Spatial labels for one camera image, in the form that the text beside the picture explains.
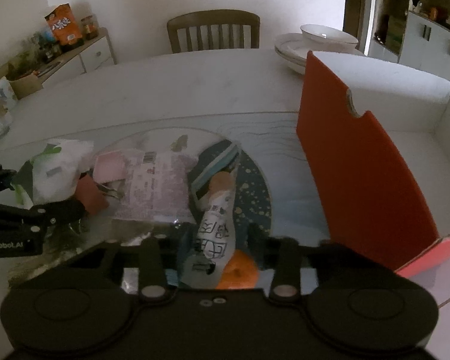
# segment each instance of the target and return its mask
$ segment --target white bowl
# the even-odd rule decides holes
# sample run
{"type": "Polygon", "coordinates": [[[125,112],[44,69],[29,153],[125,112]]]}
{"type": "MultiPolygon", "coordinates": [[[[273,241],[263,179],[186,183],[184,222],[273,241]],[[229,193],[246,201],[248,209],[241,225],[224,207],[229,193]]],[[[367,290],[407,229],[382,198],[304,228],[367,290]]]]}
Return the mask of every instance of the white bowl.
{"type": "Polygon", "coordinates": [[[321,26],[319,24],[304,24],[300,27],[303,37],[308,41],[313,41],[321,44],[329,44],[331,48],[354,49],[359,40],[336,28],[321,26]]]}

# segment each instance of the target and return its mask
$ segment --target cardboard box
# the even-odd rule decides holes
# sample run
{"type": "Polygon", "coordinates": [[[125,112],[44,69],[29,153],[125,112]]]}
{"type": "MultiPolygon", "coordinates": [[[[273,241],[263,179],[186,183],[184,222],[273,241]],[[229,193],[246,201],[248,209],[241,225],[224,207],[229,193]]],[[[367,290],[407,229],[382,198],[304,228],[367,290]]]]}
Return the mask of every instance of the cardboard box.
{"type": "Polygon", "coordinates": [[[309,52],[297,134],[332,240],[406,277],[450,257],[450,81],[309,52]]]}

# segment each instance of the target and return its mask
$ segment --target wooden chair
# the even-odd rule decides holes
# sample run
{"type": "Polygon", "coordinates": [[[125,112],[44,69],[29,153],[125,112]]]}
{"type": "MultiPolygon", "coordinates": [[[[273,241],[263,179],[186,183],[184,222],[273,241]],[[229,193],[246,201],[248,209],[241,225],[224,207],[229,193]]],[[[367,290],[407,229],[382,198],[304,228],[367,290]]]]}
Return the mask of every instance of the wooden chair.
{"type": "Polygon", "coordinates": [[[197,33],[198,50],[203,50],[202,26],[207,26],[208,48],[214,49],[214,40],[212,37],[212,25],[218,25],[218,48],[224,49],[224,31],[223,25],[228,25],[228,46],[234,47],[233,25],[239,26],[239,48],[245,47],[243,26],[250,26],[250,44],[254,49],[260,45],[260,17],[246,11],[234,9],[216,9],[211,11],[200,11],[187,13],[168,21],[166,27],[170,44],[174,53],[180,53],[179,33],[181,29],[186,29],[187,50],[193,51],[190,28],[195,27],[197,33]]]}

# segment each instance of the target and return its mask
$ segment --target white plate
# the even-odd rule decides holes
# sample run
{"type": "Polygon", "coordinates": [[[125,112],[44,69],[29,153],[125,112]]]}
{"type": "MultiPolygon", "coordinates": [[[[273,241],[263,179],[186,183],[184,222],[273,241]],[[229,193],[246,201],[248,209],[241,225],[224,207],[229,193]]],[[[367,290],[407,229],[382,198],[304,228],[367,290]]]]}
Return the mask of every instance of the white plate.
{"type": "Polygon", "coordinates": [[[303,75],[305,74],[305,65],[306,61],[303,62],[297,62],[295,59],[292,59],[288,57],[285,54],[282,54],[277,48],[275,48],[275,52],[282,58],[282,61],[292,70],[296,71],[297,73],[303,75]]]}
{"type": "Polygon", "coordinates": [[[297,60],[299,63],[305,63],[307,54],[303,57],[303,52],[296,53],[296,50],[306,48],[302,34],[288,33],[279,35],[275,38],[275,49],[281,54],[286,55],[290,59],[297,60]]]}
{"type": "Polygon", "coordinates": [[[292,60],[299,65],[305,65],[307,54],[313,51],[332,51],[337,53],[348,53],[358,56],[364,55],[357,49],[344,48],[338,43],[317,43],[312,40],[307,41],[299,33],[288,33],[279,35],[275,38],[275,49],[286,56],[288,60],[292,60]]]}
{"type": "MultiPolygon", "coordinates": [[[[322,45],[317,49],[316,42],[307,42],[303,39],[302,34],[288,33],[279,35],[275,38],[275,52],[282,57],[285,64],[300,74],[305,74],[305,64],[307,63],[307,54],[310,50],[313,51],[331,51],[326,50],[327,45],[322,45]]],[[[363,56],[364,54],[356,49],[341,50],[342,53],[354,54],[363,56]]]]}

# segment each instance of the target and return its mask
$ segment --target screw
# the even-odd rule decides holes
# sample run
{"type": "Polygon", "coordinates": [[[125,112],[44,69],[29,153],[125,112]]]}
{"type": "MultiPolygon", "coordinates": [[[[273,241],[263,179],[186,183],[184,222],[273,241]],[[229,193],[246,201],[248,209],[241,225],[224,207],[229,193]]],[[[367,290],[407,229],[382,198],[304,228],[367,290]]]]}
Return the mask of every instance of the screw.
{"type": "Polygon", "coordinates": [[[298,293],[298,290],[294,286],[282,284],[274,288],[274,293],[281,298],[291,298],[298,293]]]}
{"type": "Polygon", "coordinates": [[[214,298],[215,304],[224,304],[226,302],[227,302],[227,300],[225,298],[214,298]]]}
{"type": "Polygon", "coordinates": [[[202,299],[200,301],[200,306],[204,306],[204,307],[212,307],[214,305],[214,303],[209,300],[209,299],[202,299]]]}
{"type": "Polygon", "coordinates": [[[146,298],[161,298],[165,295],[165,288],[162,286],[147,286],[142,288],[142,295],[146,298]]]}

